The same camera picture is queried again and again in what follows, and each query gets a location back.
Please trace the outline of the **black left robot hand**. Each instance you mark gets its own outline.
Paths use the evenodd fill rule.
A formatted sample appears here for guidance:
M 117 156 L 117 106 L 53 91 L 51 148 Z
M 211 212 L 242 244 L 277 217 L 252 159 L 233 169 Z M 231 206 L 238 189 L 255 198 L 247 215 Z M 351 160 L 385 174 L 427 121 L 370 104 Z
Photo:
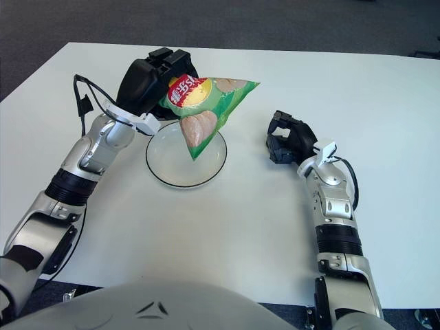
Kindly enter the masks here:
M 190 53 L 166 47 L 154 50 L 131 63 L 118 90 L 117 106 L 137 116 L 151 113 L 159 121 L 176 120 L 178 116 L 160 101 L 167 95 L 170 81 L 184 74 L 198 77 Z

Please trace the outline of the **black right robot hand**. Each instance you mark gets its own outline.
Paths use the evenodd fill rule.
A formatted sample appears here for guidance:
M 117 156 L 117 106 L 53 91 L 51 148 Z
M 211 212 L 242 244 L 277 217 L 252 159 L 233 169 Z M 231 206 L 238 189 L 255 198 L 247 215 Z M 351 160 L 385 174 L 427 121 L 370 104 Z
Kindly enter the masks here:
M 287 129 L 287 137 L 274 135 L 277 128 Z M 265 145 L 269 158 L 275 164 L 292 164 L 298 166 L 315 155 L 314 144 L 317 138 L 308 124 L 293 118 L 288 113 L 276 111 L 269 123 Z

